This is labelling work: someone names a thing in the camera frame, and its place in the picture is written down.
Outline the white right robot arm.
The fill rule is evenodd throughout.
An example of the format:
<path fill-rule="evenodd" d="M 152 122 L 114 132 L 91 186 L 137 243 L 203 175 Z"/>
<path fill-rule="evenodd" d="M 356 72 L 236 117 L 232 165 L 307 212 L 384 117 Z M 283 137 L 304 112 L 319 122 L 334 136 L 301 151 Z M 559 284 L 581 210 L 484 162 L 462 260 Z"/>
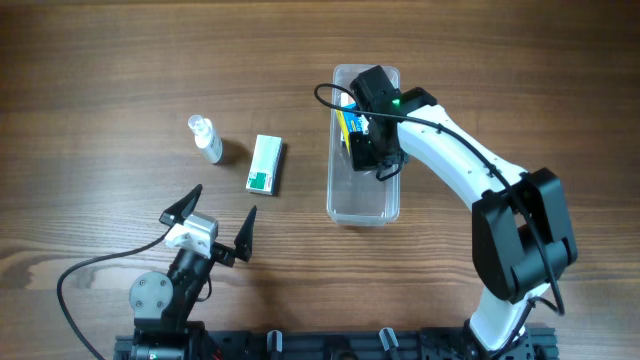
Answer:
<path fill-rule="evenodd" d="M 559 177 L 495 155 L 434 96 L 401 91 L 380 66 L 359 73 L 348 94 L 349 112 L 367 120 L 366 130 L 349 135 L 354 170 L 385 181 L 414 157 L 471 212 L 472 260 L 484 290 L 462 331 L 465 356 L 499 359 L 525 346 L 525 322 L 538 304 L 564 315 L 558 280 L 578 250 Z"/>

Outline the white green medicine box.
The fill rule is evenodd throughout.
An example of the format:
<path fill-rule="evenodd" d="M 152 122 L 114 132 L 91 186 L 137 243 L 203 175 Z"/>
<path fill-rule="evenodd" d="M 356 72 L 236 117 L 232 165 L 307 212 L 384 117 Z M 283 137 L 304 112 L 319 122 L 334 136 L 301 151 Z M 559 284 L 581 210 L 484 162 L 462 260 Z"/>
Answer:
<path fill-rule="evenodd" d="M 246 182 L 250 193 L 272 196 L 275 192 L 276 175 L 283 141 L 280 137 L 259 134 Z"/>

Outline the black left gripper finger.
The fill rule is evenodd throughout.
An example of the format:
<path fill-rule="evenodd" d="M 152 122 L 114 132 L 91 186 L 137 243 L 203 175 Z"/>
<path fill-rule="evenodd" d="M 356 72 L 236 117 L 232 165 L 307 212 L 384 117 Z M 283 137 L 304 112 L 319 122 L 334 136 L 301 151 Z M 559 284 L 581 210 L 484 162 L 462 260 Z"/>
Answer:
<path fill-rule="evenodd" d="M 159 217 L 164 225 L 183 224 L 196 208 L 203 190 L 203 185 L 196 185 L 187 195 L 165 209 Z"/>
<path fill-rule="evenodd" d="M 234 255 L 237 259 L 244 262 L 249 262 L 252 256 L 253 232 L 256 215 L 257 207 L 253 206 L 234 240 Z"/>

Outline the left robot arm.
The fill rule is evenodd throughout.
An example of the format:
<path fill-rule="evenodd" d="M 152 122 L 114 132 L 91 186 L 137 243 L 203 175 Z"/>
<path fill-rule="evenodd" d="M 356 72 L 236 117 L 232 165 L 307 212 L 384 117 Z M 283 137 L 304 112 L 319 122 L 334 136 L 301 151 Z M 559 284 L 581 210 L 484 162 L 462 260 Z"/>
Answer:
<path fill-rule="evenodd" d="M 135 280 L 129 292 L 134 311 L 131 359 L 221 359 L 219 346 L 202 321 L 191 321 L 200 293 L 211 284 L 216 264 L 233 267 L 252 256 L 257 208 L 252 207 L 232 247 L 218 243 L 218 221 L 195 211 L 203 186 L 163 211 L 159 221 L 168 227 L 162 237 L 178 250 L 165 273 L 147 272 Z"/>

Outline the blue yellow VapoDrops box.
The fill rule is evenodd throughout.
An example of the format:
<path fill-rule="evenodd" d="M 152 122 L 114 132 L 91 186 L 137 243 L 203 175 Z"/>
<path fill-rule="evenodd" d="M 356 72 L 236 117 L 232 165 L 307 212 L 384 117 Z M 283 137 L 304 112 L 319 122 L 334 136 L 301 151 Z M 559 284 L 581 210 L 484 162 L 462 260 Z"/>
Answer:
<path fill-rule="evenodd" d="M 367 135 L 368 120 L 364 116 L 357 115 L 352 112 L 336 110 L 335 114 L 341 130 L 341 139 L 344 142 L 347 151 L 351 152 L 351 142 L 349 136 L 352 133 L 357 132 L 361 132 L 362 134 Z"/>

